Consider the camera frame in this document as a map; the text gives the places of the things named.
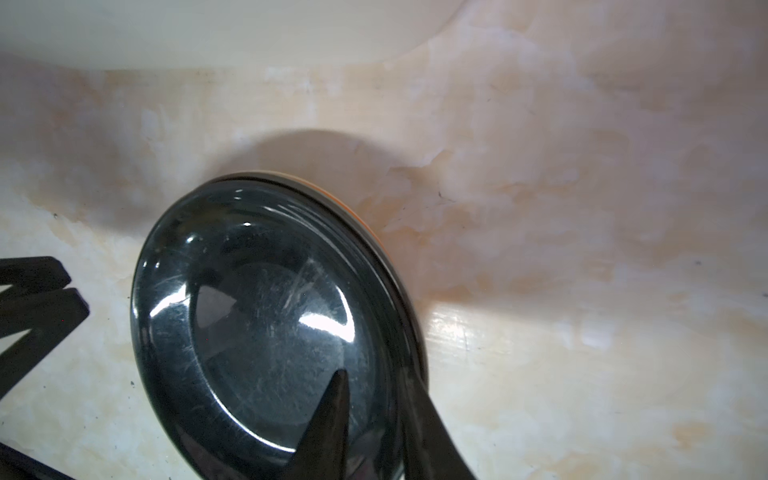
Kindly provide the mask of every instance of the marble countertop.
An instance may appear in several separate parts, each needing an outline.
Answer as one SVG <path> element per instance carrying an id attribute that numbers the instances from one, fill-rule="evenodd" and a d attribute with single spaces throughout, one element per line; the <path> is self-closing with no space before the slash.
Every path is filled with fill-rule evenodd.
<path id="1" fill-rule="evenodd" d="M 178 197 L 271 169 L 377 232 L 480 480 L 765 478 L 767 78 L 753 0 L 470 1 L 375 65 L 2 57 L 0 257 L 58 258 L 91 315 L 0 402 L 0 442 L 195 478 L 139 381 L 134 263 Z"/>

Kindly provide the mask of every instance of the marble veining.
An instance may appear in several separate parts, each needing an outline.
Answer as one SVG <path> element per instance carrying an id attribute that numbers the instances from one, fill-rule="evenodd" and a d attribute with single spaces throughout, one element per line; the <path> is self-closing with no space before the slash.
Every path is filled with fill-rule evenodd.
<path id="1" fill-rule="evenodd" d="M 768 472 L 768 5 L 478 0 L 374 65 L 71 71 L 0 58 L 0 257 L 91 316 L 0 402 L 80 480 L 194 478 L 134 364 L 160 213 L 279 170 L 348 203 L 419 309 L 479 478 Z"/>

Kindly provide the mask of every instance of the beige marble surface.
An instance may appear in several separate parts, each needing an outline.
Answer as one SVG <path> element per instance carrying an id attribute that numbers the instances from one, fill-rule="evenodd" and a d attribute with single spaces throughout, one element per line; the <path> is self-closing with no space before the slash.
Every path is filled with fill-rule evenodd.
<path id="1" fill-rule="evenodd" d="M 479 0 L 377 65 L 2 58 L 0 257 L 61 259 L 91 316 L 0 441 L 80 480 L 194 478 L 139 384 L 134 261 L 180 195 L 269 168 L 380 235 L 481 480 L 765 478 L 767 38 L 760 0 Z"/>

